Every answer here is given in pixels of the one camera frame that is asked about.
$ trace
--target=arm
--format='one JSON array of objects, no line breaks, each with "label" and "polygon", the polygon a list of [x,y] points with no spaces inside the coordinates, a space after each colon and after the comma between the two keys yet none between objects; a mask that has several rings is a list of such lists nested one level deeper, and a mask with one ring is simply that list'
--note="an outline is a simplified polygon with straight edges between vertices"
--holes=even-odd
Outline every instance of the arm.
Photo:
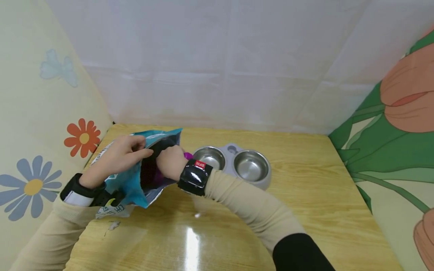
[{"label": "arm", "polygon": [[205,197],[225,205],[252,229],[273,256],[277,271],[334,270],[291,210],[267,192],[213,170]]},{"label": "arm", "polygon": [[61,271],[72,248],[99,207],[81,207],[64,203],[59,197],[53,211],[21,250],[11,271]]},{"label": "arm", "polygon": [[[91,193],[108,176],[125,171],[143,158],[151,156],[153,151],[144,147],[143,136],[119,137],[80,177],[80,186]],[[53,203],[53,211],[21,250],[10,271],[63,270],[72,248],[100,208],[86,207],[92,201],[92,198],[73,191],[62,192]]]}]

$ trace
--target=purple item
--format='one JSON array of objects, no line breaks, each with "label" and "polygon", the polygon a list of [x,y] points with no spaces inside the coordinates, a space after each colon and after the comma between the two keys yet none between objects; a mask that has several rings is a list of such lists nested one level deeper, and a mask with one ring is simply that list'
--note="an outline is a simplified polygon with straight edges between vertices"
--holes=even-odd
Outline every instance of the purple item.
[{"label": "purple item", "polygon": [[[193,155],[191,153],[184,153],[184,157],[187,160],[193,159]],[[157,171],[155,172],[154,180],[152,181],[152,186],[160,186],[164,182],[164,176],[161,171],[157,167]]]}]

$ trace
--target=white wall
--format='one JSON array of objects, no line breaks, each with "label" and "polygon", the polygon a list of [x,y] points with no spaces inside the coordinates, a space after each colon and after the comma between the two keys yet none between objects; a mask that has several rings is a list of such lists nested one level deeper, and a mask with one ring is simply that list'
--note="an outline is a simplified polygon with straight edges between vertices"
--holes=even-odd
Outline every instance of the white wall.
[{"label": "white wall", "polygon": [[433,0],[48,0],[116,122],[329,133]]}]

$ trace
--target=light blue butterfly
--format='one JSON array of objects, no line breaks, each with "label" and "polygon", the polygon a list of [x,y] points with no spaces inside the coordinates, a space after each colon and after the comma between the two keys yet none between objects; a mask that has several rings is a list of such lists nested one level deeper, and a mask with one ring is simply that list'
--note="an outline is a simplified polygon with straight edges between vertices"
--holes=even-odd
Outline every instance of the light blue butterfly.
[{"label": "light blue butterfly", "polygon": [[55,49],[47,51],[47,61],[41,63],[41,73],[39,76],[43,79],[53,79],[58,76],[65,79],[73,88],[78,86],[77,76],[73,70],[72,61],[69,56],[63,59],[63,65],[57,60]]}]

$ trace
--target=hand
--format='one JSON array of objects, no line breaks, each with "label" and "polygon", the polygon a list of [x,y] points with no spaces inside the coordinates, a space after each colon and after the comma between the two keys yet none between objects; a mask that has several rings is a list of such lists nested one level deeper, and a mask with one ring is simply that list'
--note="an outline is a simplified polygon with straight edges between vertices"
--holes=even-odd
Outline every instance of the hand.
[{"label": "hand", "polygon": [[125,171],[143,158],[151,156],[154,151],[145,149],[145,143],[145,137],[141,135],[118,137],[98,161],[83,173],[80,184],[94,189],[108,176]]},{"label": "hand", "polygon": [[179,181],[188,160],[184,158],[184,150],[175,145],[162,151],[157,157],[157,167],[164,177]]}]

